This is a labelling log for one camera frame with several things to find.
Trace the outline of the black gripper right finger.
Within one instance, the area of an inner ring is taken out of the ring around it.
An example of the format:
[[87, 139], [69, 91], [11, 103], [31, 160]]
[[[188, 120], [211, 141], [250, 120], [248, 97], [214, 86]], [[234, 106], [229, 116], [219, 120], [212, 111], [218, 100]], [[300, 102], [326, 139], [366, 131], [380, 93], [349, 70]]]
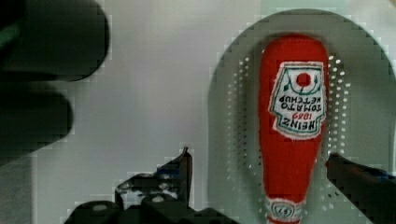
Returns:
[[331, 153], [327, 178], [374, 224], [396, 223], [395, 177]]

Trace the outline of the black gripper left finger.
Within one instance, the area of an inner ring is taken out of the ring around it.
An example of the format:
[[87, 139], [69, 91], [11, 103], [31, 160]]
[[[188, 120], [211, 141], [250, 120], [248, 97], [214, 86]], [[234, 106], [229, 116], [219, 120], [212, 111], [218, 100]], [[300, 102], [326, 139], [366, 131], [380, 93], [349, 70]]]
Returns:
[[189, 148], [184, 147], [177, 157], [159, 166], [154, 173], [140, 173], [120, 183], [115, 189], [115, 202], [123, 209], [158, 197], [189, 203], [191, 180], [192, 156]]

